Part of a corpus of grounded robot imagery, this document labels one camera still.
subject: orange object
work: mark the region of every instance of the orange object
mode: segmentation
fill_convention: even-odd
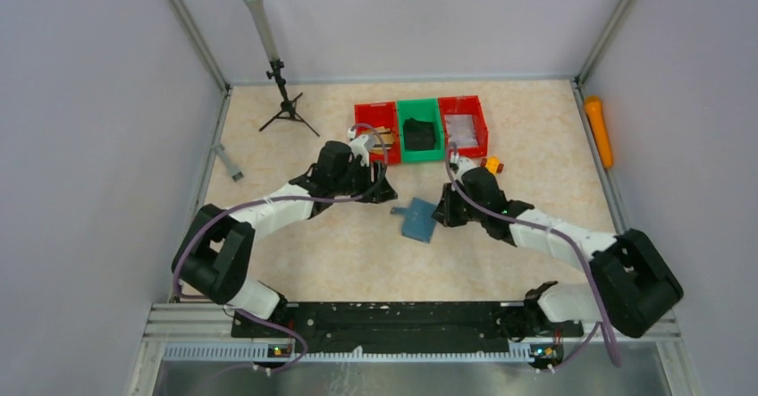
[[[482,158],[482,163],[480,165],[493,174],[502,173],[502,169],[504,168],[504,165],[501,164],[500,160],[495,156]]]
[[[600,98],[592,96],[585,100],[585,112],[593,130],[594,143],[597,145],[597,153],[600,162],[605,169],[613,166],[613,154],[611,142],[608,140],[608,132],[605,130],[605,121],[602,119],[602,102]]]

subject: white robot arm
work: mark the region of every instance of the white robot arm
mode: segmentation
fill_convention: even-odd
[[[360,135],[349,144],[327,141],[318,161],[303,175],[292,179],[261,204],[241,209],[222,218],[187,256],[180,278],[218,304],[243,308],[267,319],[277,306],[286,303],[280,293],[248,278],[250,252],[256,242],[291,223],[307,220],[331,206],[323,199],[361,195],[358,202],[381,203],[397,198],[383,177],[383,164],[368,162],[374,137]],[[278,198],[296,199],[277,200]],[[320,198],[319,202],[308,198]],[[189,228],[172,263],[176,271],[181,254],[203,225],[221,214],[212,204],[203,206]],[[219,251],[211,242],[223,245]]]
[[[445,226],[478,222],[487,234],[516,247],[535,249],[583,270],[572,246],[555,232],[568,235],[588,262],[611,324],[622,333],[639,337],[683,296],[676,277],[647,236],[637,230],[623,234],[593,232],[547,215],[531,204],[508,200],[486,168],[465,157],[451,159],[454,178],[473,201],[497,215],[534,223],[507,223],[467,203],[446,183],[433,218]],[[548,282],[526,295],[553,323],[568,320],[601,321],[589,284]]]

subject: gray wall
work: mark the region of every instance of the gray wall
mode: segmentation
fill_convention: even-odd
[[[299,81],[576,74],[618,0],[264,0]],[[185,0],[228,81],[266,81],[241,0]]]
[[[125,391],[218,105],[165,0],[0,0],[0,394]]]
[[[758,0],[638,0],[588,91],[605,103],[633,224],[685,289],[706,394],[754,394]]]

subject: green bin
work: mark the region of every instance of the green bin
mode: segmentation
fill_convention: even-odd
[[[437,98],[407,99],[397,101],[398,128],[400,131],[400,154],[402,162],[442,161],[445,158],[445,133],[442,127],[440,106]],[[407,119],[431,122],[434,125],[435,147],[431,150],[406,150],[403,124]]]

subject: blue cloth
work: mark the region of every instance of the blue cloth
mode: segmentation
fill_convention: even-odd
[[[404,237],[428,244],[432,240],[434,227],[437,225],[437,222],[432,218],[435,208],[437,208],[435,204],[426,202],[421,198],[413,198],[409,207],[394,206],[390,214],[405,215],[405,220],[400,229]]]

